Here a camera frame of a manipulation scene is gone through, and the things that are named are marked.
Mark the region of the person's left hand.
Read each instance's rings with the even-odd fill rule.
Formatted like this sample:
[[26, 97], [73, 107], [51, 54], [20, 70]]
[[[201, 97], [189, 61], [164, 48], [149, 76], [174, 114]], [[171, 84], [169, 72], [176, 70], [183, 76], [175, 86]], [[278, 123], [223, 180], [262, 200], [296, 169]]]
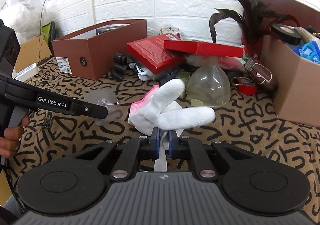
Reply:
[[4, 131], [4, 137], [1, 137], [0, 140], [1, 156], [8, 159], [16, 154], [17, 148], [21, 144], [20, 139], [22, 138], [22, 135], [24, 133], [23, 127], [28, 126], [29, 122], [29, 117], [28, 115], [26, 115], [19, 126], [15, 128], [7, 128]]

